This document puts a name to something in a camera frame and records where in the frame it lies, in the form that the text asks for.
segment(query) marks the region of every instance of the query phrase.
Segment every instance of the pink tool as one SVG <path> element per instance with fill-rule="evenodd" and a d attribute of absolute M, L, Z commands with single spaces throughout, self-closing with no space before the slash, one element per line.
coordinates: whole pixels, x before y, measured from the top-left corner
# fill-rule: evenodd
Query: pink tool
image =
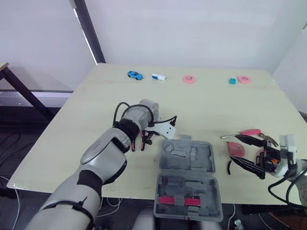
<path fill-rule="evenodd" d="M 238 76 L 237 78 L 238 78 L 239 82 L 242 83 L 242 84 L 250 83 L 250 78 L 246 75 Z"/>
<path fill-rule="evenodd" d="M 228 151 L 230 156 L 243 157 L 245 155 L 244 147 L 236 142 L 227 142 Z"/>
<path fill-rule="evenodd" d="M 184 75 L 183 81 L 184 81 L 185 83 L 190 83 L 190 84 L 192 84 L 192 83 L 194 83 L 194 81 L 195 81 L 195 77 L 194 77 L 194 76 L 191 76 L 191 75 Z"/>
<path fill-rule="evenodd" d="M 260 129 L 249 129 L 249 130 L 245 130 L 245 131 L 241 131 L 240 134 L 241 135 L 248 135 L 248 136 L 252 136 L 252 135 L 259 135 L 261 133 Z M 237 134 L 233 134 L 233 135 L 227 135 L 227 136 L 221 136 L 221 139 L 224 138 L 229 138 L 229 137 L 235 137 Z"/>
<path fill-rule="evenodd" d="M 259 135 L 261 133 L 260 129 L 249 129 L 245 131 L 241 131 L 240 134 L 242 135 L 248 135 L 248 136 L 253 136 L 253 135 Z"/>

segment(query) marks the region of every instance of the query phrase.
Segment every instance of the black cable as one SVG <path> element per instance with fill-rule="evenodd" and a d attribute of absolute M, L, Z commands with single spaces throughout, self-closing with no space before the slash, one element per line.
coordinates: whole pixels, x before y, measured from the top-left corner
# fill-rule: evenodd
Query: black cable
<path fill-rule="evenodd" d="M 301 172 L 301 174 L 291 182 L 291 184 L 289 185 L 289 187 L 288 187 L 288 189 L 287 189 L 287 192 L 286 192 L 286 202 L 287 202 L 287 204 L 288 204 L 290 207 L 293 207 L 293 206 L 292 206 L 292 203 L 289 202 L 289 194 L 290 194 L 290 191 L 291 191 L 292 187 L 295 185 L 295 183 L 296 183 L 301 177 L 303 177 L 303 176 L 306 174 L 306 172 L 307 172 L 307 168 L 305 168 L 305 170 L 303 170 L 303 171 Z M 300 205 L 300 206 L 301 206 L 301 208 L 303 208 L 303 209 L 307 209 L 306 206 L 303 206 L 303 205 Z"/>
<path fill-rule="evenodd" d="M 9 137 L 11 137 L 11 136 L 14 135 L 14 134 L 20 134 L 20 133 L 19 133 L 19 132 L 13 132 L 13 133 L 9 134 L 9 135 L 0 143 L 0 145 L 2 145 Z"/>
<path fill-rule="evenodd" d="M 119 107 L 122 105 L 122 104 L 125 104 L 126 106 L 130 106 L 128 103 L 126 103 L 126 102 L 121 102 L 121 103 L 119 103 L 117 106 L 116 106 L 116 109 L 115 109 L 115 112 L 114 112 L 114 117 L 113 117 L 113 124 L 112 124 L 112 126 L 114 126 L 115 125 L 115 123 L 116 123 L 116 116 L 117 116 L 117 112 L 118 112 L 118 109 L 119 109 Z"/>
<path fill-rule="evenodd" d="M 1 158 L 2 155 L 5 153 L 6 150 L 8 150 L 10 147 L 12 147 L 14 144 L 16 144 L 16 143 L 19 141 L 20 136 L 21 136 L 20 133 L 14 132 L 14 133 L 11 133 L 10 135 L 8 135 L 8 136 L 0 143 L 0 145 L 1 145 L 3 142 L 5 142 L 5 141 L 7 140 L 7 138 L 10 137 L 10 136 L 12 136 L 13 134 L 18 134 L 18 138 L 17 138 L 9 147 L 7 147 L 4 151 L 2 151 L 2 153 L 0 153 L 0 158 Z"/>
<path fill-rule="evenodd" d="M 273 192 L 271 191 L 271 189 L 272 189 L 273 187 L 275 187 L 275 186 L 281 184 L 282 182 L 284 182 L 285 180 L 287 180 L 287 179 L 290 177 L 290 175 L 291 175 L 291 170 L 288 170 L 288 171 L 286 172 L 286 174 L 284 175 L 284 177 L 283 177 L 281 180 L 279 180 L 279 181 L 277 181 L 277 182 L 275 182 L 275 183 L 269 185 L 268 191 L 269 191 L 269 193 L 270 193 L 273 197 L 275 197 L 276 199 L 278 199 L 278 200 L 280 200 L 280 201 L 282 201 L 282 202 L 284 202 L 284 203 L 287 203 L 288 205 L 291 205 L 291 207 L 294 207 L 294 208 L 305 208 L 305 206 L 302 206 L 302 205 L 294 204 L 294 203 L 291 203 L 291 202 L 288 203 L 286 200 L 280 198 L 279 196 L 277 196 L 275 193 L 273 193 Z"/>
<path fill-rule="evenodd" d="M 150 122 L 149 122 L 149 124 L 148 124 L 148 126 L 149 127 L 152 127 L 153 125 L 155 125 L 155 124 L 159 124 L 159 123 L 164 123 L 164 122 L 168 122 L 168 121 L 172 121 L 172 122 L 174 122 L 174 121 L 176 121 L 176 119 L 177 119 L 177 116 L 173 116 L 172 118 L 170 118 L 170 119 L 167 119 L 167 120 L 164 120 L 164 121 L 156 121 L 156 122 L 154 122 L 154 114 L 153 114 L 153 112 L 152 112 L 152 110 L 148 107 L 148 106 L 145 106 L 145 105 L 143 105 L 143 104 L 134 104 L 134 105 L 128 105 L 126 102 L 121 102 L 121 103 L 119 103 L 118 105 L 117 105 L 117 107 L 116 107 L 116 109 L 115 109 L 115 113 L 114 113 L 114 117 L 113 117 L 113 126 L 115 125 L 115 123 L 116 123 L 116 116 L 117 116 L 117 112 L 118 112 L 118 109 L 119 109 L 119 107 L 122 105 L 122 104 L 125 104 L 126 106 L 128 106 L 125 110 L 124 110 L 124 112 L 123 112 L 123 114 L 122 114 L 122 116 L 121 116 L 121 118 L 123 118 L 123 116 L 125 115 L 125 113 L 129 110 L 129 109 L 131 109 L 131 108 L 134 108 L 134 107 L 144 107 L 144 108 L 146 108 L 148 111 L 149 111 L 149 113 L 150 113 L 150 115 L 151 115 L 151 120 L 150 120 Z"/>
<path fill-rule="evenodd" d="M 24 150 L 25 148 L 27 148 L 28 146 L 30 146 L 30 145 L 33 145 L 34 144 L 34 142 L 32 142 L 32 143 L 29 143 L 29 144 L 27 144 L 27 145 L 25 145 L 25 146 L 23 146 L 22 148 L 20 148 L 19 150 L 17 150 L 17 151 L 15 151 L 15 152 L 12 152 L 9 156 L 7 156 L 6 158 L 4 158 L 3 160 L 2 160 L 2 162 L 0 163 L 0 167 L 5 163 L 5 161 L 7 161 L 9 158 L 11 158 L 11 157 L 22 157 L 23 158 L 23 156 L 21 156 L 21 155 L 19 155 L 19 154 L 16 154 L 17 152 L 19 152 L 19 151 L 21 151 L 21 150 Z"/>
<path fill-rule="evenodd" d="M 126 113 L 129 109 L 134 108 L 134 107 L 144 107 L 144 108 L 146 108 L 146 109 L 149 111 L 149 113 L 150 113 L 150 115 L 151 115 L 151 117 L 152 117 L 152 119 L 150 120 L 148 126 L 150 127 L 150 126 L 152 126 L 152 125 L 154 124 L 154 120 L 153 120 L 153 119 L 154 119 L 154 117 L 153 117 L 154 114 L 153 114 L 153 112 L 151 111 L 151 109 L 150 109 L 148 106 L 145 106 L 145 105 L 143 105 L 143 104 L 134 104 L 134 105 L 130 105 L 127 109 L 124 110 L 124 112 L 123 112 L 121 118 L 123 118 L 123 116 L 125 115 L 125 113 Z"/>
<path fill-rule="evenodd" d="M 164 121 L 155 121 L 154 124 L 159 124 L 159 123 L 168 122 L 168 121 L 174 120 L 174 119 L 176 119 L 176 118 L 177 118 L 177 116 L 173 116 L 172 118 L 167 119 L 167 120 L 164 120 Z"/>

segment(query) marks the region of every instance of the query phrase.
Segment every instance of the gray tool case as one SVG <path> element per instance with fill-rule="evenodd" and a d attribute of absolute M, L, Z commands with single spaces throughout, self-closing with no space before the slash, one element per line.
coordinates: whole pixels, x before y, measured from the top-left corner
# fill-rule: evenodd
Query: gray tool case
<path fill-rule="evenodd" d="M 215 164 L 209 142 L 163 141 L 160 168 L 163 172 L 158 175 L 153 209 L 156 217 L 223 220 L 219 186 L 212 177 Z M 197 199 L 200 204 L 187 205 L 190 198 Z M 171 199 L 173 203 L 166 204 L 165 199 Z"/>

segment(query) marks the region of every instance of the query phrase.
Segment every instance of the pink ring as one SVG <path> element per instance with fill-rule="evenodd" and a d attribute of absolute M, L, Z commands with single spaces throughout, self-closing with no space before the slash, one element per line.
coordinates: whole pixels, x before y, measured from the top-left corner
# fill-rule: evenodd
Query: pink ring
<path fill-rule="evenodd" d="M 194 76 L 191 76 L 191 75 L 184 75 L 183 81 L 184 81 L 185 83 L 194 83 L 195 77 L 194 77 Z"/>

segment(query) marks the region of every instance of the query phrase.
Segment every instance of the electrical cable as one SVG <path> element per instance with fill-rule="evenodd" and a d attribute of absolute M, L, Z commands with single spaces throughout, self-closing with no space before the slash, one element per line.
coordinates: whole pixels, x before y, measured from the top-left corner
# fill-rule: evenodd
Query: electrical cable
<path fill-rule="evenodd" d="M 281 184 L 282 182 L 286 181 L 286 180 L 290 177 L 291 173 L 292 173 L 292 172 L 291 172 L 291 168 L 290 168 L 289 170 L 287 170 L 286 174 L 284 175 L 284 177 L 283 177 L 281 180 L 279 180 L 279 181 L 277 181 L 277 182 L 275 182 L 275 183 L 269 185 L 268 191 L 269 191 L 269 193 L 270 193 L 273 197 L 275 197 L 276 199 L 278 199 L 278 200 L 280 200 L 280 201 L 282 201 L 282 202 L 288 204 L 288 205 L 289 205 L 290 207 L 292 207 L 292 208 L 303 208 L 303 209 L 307 209 L 306 206 L 294 204 L 294 203 L 291 203 L 291 202 L 287 202 L 286 200 L 282 199 L 281 197 L 277 196 L 275 193 L 273 193 L 273 192 L 271 191 L 271 189 L 272 189 L 273 187 L 275 187 L 275 186 Z"/>
<path fill-rule="evenodd" d="M 155 121 L 154 124 L 165 123 L 165 122 L 168 122 L 168 121 L 171 121 L 171 120 L 174 120 L 174 119 L 177 119 L 176 115 L 173 116 L 172 118 L 164 120 L 164 121 Z"/>
<path fill-rule="evenodd" d="M 119 205 L 119 204 L 116 204 L 116 205 L 111 204 L 110 201 L 109 201 L 109 198 L 106 198 L 106 201 L 107 201 L 107 203 L 108 203 L 110 206 L 112 206 L 112 207 L 117 207 L 117 206 Z"/>
<path fill-rule="evenodd" d="M 2 142 L 0 142 L 0 145 L 2 145 L 9 137 L 11 137 L 14 134 L 19 134 L 20 135 L 19 132 L 13 132 L 13 133 L 9 134 Z"/>
<path fill-rule="evenodd" d="M 269 228 L 269 229 L 271 229 L 271 230 L 274 230 L 274 229 L 272 229 L 271 227 L 269 227 L 269 226 L 264 222 L 264 220 L 262 219 L 262 217 L 260 216 L 259 213 L 258 213 L 258 216 L 260 217 L 261 221 L 263 222 L 263 224 L 264 224 L 267 228 Z"/>
<path fill-rule="evenodd" d="M 0 153 L 0 158 L 2 157 L 2 155 L 6 152 L 6 150 L 8 150 L 10 147 L 12 147 L 14 144 L 16 144 L 18 141 L 19 141 L 19 139 L 20 139 L 20 133 L 18 133 L 18 132 L 14 132 L 14 133 L 11 133 L 10 135 L 8 135 L 1 143 L 0 143 L 0 145 L 3 143 L 3 142 L 5 142 L 10 136 L 12 136 L 12 135 L 14 135 L 14 134 L 18 134 L 18 138 L 9 146 L 9 147 L 7 147 L 4 151 L 2 151 L 2 153 Z"/>
<path fill-rule="evenodd" d="M 116 109 L 115 109 L 115 112 L 114 112 L 114 117 L 113 117 L 113 124 L 112 124 L 113 126 L 114 126 L 115 123 L 116 123 L 116 117 L 117 117 L 118 109 L 119 109 L 119 107 L 120 107 L 122 104 L 126 105 L 127 107 L 130 106 L 130 105 L 129 105 L 128 103 L 126 103 L 126 102 L 121 102 L 121 103 L 119 103 L 119 104 L 116 106 Z"/>
<path fill-rule="evenodd" d="M 130 105 L 127 109 L 124 110 L 124 112 L 123 112 L 121 118 L 123 118 L 123 116 L 125 115 L 125 113 L 126 113 L 129 109 L 134 108 L 134 107 L 144 107 L 144 108 L 146 108 L 146 109 L 148 110 L 148 112 L 150 113 L 150 116 L 151 116 L 151 120 L 150 120 L 148 126 L 154 124 L 154 120 L 153 120 L 153 119 L 154 119 L 154 117 L 153 117 L 154 114 L 153 114 L 152 110 L 151 110 L 148 106 L 145 106 L 145 105 L 143 105 L 143 104 L 134 104 L 134 105 Z"/>
<path fill-rule="evenodd" d="M 301 172 L 301 174 L 291 182 L 291 184 L 289 185 L 289 187 L 288 187 L 288 189 L 287 189 L 287 192 L 286 192 L 286 202 L 287 202 L 287 205 L 289 205 L 290 207 L 294 207 L 294 206 L 292 205 L 292 203 L 289 202 L 289 194 L 290 194 L 290 191 L 291 191 L 292 187 L 296 184 L 296 182 L 297 182 L 301 177 L 303 177 L 303 176 L 306 174 L 306 172 L 307 172 L 307 168 L 305 168 L 305 169 Z"/>
<path fill-rule="evenodd" d="M 30 145 L 34 145 L 34 142 L 31 142 L 25 146 L 23 146 L 22 148 L 18 149 L 17 151 L 14 151 L 12 152 L 10 155 L 6 156 L 1 162 L 0 162 L 0 167 L 4 164 L 5 161 L 7 161 L 9 158 L 12 158 L 12 157 L 23 157 L 19 154 L 16 154 L 17 152 L 25 149 L 26 147 L 30 146 Z"/>
<path fill-rule="evenodd" d="M 175 115 L 175 116 L 173 116 L 173 117 L 170 118 L 170 119 L 167 119 L 167 120 L 164 120 L 164 121 L 156 121 L 156 122 L 154 122 L 154 120 L 153 120 L 153 119 L 154 119 L 154 117 L 153 117 L 154 114 L 153 114 L 152 110 L 151 110 L 148 106 L 143 105 L 143 104 L 129 105 L 129 104 L 127 104 L 126 102 L 121 102 L 121 103 L 119 103 L 119 104 L 117 105 L 117 107 L 116 107 L 116 109 L 115 109 L 114 117 L 113 117 L 113 126 L 114 126 L 115 123 L 116 123 L 116 116 L 117 116 L 118 109 L 119 109 L 119 107 L 120 107 L 122 104 L 124 104 L 124 105 L 126 105 L 126 106 L 128 106 L 128 107 L 124 110 L 124 112 L 123 112 L 121 118 L 123 118 L 123 116 L 125 115 L 125 113 L 126 113 L 129 109 L 131 109 L 131 108 L 134 108 L 134 107 L 144 107 L 144 108 L 146 108 L 146 109 L 149 111 L 150 115 L 151 115 L 151 120 L 150 120 L 150 122 L 149 122 L 149 124 L 148 124 L 148 126 L 150 126 L 150 127 L 152 127 L 152 126 L 155 125 L 155 124 L 160 124 L 160 123 L 164 123 L 164 122 L 168 122 L 168 121 L 172 121 L 172 120 L 176 121 L 176 119 L 177 119 L 177 116 Z"/>
<path fill-rule="evenodd" d="M 100 216 L 96 216 L 96 217 L 104 217 L 104 216 L 115 213 L 119 209 L 119 206 L 120 206 L 120 203 L 121 203 L 122 200 L 123 200 L 122 198 L 118 198 L 118 204 L 115 205 L 115 206 L 111 205 L 112 207 L 117 207 L 114 211 L 107 213 L 107 214 L 100 215 Z"/>
<path fill-rule="evenodd" d="M 235 206 L 235 204 L 233 204 L 234 205 L 234 213 L 232 214 L 232 216 L 228 219 L 228 225 L 227 225 L 227 230 L 229 230 L 229 224 L 230 224 L 230 220 L 235 216 L 235 214 L 236 214 L 236 206 Z"/>
<path fill-rule="evenodd" d="M 4 177 L 4 176 L 0 176 L 0 178 L 2 179 L 5 179 L 7 181 L 9 181 L 8 178 Z M 18 219 L 18 216 L 19 216 L 19 211 L 20 211 L 20 200 L 19 200 L 19 196 L 18 196 L 18 192 L 16 189 L 15 190 L 15 193 L 16 193 L 16 196 L 17 196 L 17 201 L 18 201 L 18 210 L 17 210 L 17 215 L 16 215 L 16 219 L 15 219 L 15 222 L 14 222 L 14 225 L 13 225 L 13 230 L 15 229 L 15 226 L 16 226 L 16 223 L 17 223 L 17 219 Z"/>
<path fill-rule="evenodd" d="M 100 210 L 101 209 L 101 206 L 102 206 L 102 202 L 104 201 L 104 198 L 102 197 L 101 198 L 101 202 L 100 202 L 100 206 L 99 206 L 99 209 L 98 210 Z"/>

